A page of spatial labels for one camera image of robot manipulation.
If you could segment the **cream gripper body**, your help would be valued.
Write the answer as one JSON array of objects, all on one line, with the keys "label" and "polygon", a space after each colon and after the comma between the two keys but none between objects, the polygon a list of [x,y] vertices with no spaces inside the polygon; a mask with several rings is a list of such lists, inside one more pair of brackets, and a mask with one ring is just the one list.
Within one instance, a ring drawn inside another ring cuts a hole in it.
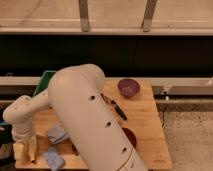
[{"label": "cream gripper body", "polygon": [[12,137],[15,142],[26,143],[33,135],[33,129],[12,128]]}]

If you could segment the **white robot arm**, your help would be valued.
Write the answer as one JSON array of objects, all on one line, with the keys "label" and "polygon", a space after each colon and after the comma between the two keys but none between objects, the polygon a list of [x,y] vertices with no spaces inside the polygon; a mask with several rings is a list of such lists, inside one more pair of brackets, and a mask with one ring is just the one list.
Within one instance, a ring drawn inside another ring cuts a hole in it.
[{"label": "white robot arm", "polygon": [[61,69],[46,90],[9,105],[3,119],[19,125],[50,107],[90,171],[148,171],[105,104],[101,96],[104,84],[104,72],[94,64]]}]

